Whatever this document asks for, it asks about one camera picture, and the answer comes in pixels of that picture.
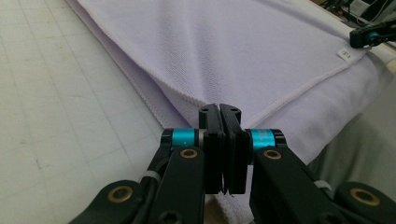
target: lavender towel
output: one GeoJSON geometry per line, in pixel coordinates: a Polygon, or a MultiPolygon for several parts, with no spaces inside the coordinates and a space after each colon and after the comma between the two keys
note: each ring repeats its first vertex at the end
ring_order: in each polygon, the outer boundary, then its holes
{"type": "MultiPolygon", "coordinates": [[[[235,105],[244,127],[281,129],[304,162],[391,78],[289,0],[68,2],[164,127],[196,127],[202,105],[235,105]],[[353,57],[343,60],[341,49],[353,57]]],[[[217,196],[231,223],[252,219],[248,196],[217,196]]]]}

